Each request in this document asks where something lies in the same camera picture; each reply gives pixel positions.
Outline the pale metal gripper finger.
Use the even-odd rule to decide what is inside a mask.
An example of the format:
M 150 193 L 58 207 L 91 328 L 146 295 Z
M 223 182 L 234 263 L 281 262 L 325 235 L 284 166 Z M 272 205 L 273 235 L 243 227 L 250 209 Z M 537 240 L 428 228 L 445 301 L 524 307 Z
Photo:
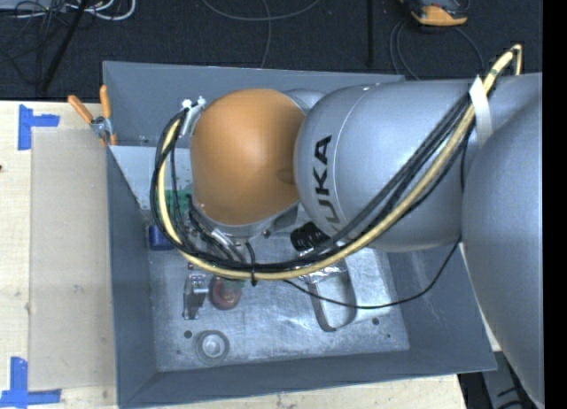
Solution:
M 183 318 L 196 320 L 198 311 L 203 306 L 209 292 L 208 280 L 205 274 L 190 273 L 183 289 Z

